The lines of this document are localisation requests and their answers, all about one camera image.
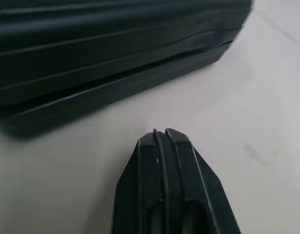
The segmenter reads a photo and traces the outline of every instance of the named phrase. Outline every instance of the black object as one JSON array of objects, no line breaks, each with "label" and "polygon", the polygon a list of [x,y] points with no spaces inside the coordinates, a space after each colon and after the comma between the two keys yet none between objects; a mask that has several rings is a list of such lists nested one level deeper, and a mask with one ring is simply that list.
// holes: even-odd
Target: black object
[{"label": "black object", "polygon": [[188,137],[142,137],[116,190],[113,234],[240,234],[220,180]]},{"label": "black object", "polygon": [[60,122],[52,113],[59,106],[69,106],[60,117],[71,119],[80,106],[209,65],[250,9],[251,0],[0,0],[2,124],[36,131],[32,123]]}]

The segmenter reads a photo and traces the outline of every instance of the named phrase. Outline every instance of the scuff mark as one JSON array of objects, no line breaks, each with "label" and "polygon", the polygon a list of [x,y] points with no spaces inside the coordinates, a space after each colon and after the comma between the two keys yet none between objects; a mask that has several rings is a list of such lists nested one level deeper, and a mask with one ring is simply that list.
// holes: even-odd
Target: scuff mark
[{"label": "scuff mark", "polygon": [[247,152],[248,156],[258,162],[263,166],[270,166],[274,163],[274,159],[278,156],[276,151],[273,152],[273,158],[271,160],[266,160],[252,145],[245,144],[244,150]]}]

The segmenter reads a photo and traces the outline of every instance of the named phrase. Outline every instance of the white surface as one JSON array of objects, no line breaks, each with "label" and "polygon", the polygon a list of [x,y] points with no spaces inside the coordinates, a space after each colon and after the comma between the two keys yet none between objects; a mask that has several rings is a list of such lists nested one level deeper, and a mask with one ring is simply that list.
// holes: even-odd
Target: white surface
[{"label": "white surface", "polygon": [[300,234],[300,0],[260,0],[212,66],[27,142],[0,133],[0,234],[109,234],[115,184],[153,128],[186,133],[243,234]]}]

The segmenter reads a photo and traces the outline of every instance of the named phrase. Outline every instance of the ridged plastic surface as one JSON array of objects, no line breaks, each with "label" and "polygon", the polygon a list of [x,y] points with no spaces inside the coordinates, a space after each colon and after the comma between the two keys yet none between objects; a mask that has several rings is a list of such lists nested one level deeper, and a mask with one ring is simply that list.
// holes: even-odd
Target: ridged plastic surface
[{"label": "ridged plastic surface", "polygon": [[113,234],[240,234],[219,178],[185,134],[142,137],[116,190]]},{"label": "ridged plastic surface", "polygon": [[[250,0],[0,0],[0,107],[231,42]],[[82,71],[94,76],[82,77]]]}]

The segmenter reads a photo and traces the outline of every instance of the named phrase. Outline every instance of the white table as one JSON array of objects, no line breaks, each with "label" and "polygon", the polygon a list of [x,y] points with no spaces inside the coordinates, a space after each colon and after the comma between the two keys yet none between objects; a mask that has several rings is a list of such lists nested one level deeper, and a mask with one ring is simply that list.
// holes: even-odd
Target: white table
[{"label": "white table", "polygon": [[243,234],[300,234],[300,0],[259,0],[223,58],[30,141],[0,132],[0,234],[109,234],[137,140],[186,133]]}]

